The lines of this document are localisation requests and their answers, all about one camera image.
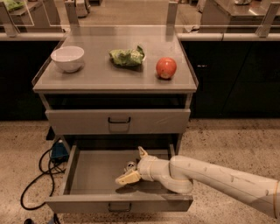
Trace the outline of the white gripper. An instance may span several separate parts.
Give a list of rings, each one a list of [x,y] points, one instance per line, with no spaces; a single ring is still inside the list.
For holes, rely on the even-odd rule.
[[[142,146],[138,147],[138,151],[141,160],[137,165],[137,171],[126,171],[115,180],[118,185],[133,184],[141,178],[147,181],[163,182],[170,177],[168,160],[148,156],[148,152]]]

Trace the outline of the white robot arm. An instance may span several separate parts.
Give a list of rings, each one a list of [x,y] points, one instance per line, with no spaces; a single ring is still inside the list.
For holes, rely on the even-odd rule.
[[[117,184],[125,186],[141,179],[157,181],[172,192],[187,194],[193,189],[192,181],[196,180],[272,218],[280,217],[280,183],[276,179],[180,155],[160,159],[142,147],[138,150],[139,162],[118,177]]]

